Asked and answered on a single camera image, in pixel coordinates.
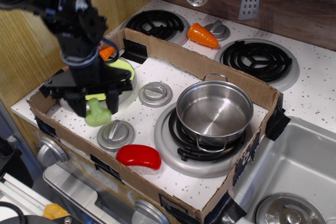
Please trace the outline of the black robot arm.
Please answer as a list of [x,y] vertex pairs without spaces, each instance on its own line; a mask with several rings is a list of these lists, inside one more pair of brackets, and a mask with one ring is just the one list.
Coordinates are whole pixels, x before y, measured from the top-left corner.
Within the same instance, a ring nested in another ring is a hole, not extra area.
[[66,100],[84,117],[86,96],[103,93],[109,111],[118,111],[119,95],[132,89],[131,72],[109,66],[99,55],[106,19],[91,0],[1,0],[1,9],[22,9],[39,16],[60,44],[61,59],[69,69],[45,81],[44,96]]

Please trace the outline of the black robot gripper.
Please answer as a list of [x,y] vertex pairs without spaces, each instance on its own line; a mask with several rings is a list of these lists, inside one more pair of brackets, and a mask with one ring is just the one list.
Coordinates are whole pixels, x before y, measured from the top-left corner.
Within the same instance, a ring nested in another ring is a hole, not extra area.
[[61,69],[43,84],[43,96],[60,99],[63,108],[86,116],[88,94],[106,94],[106,104],[112,114],[119,108],[119,95],[132,90],[131,72],[109,66],[101,57],[91,64]]

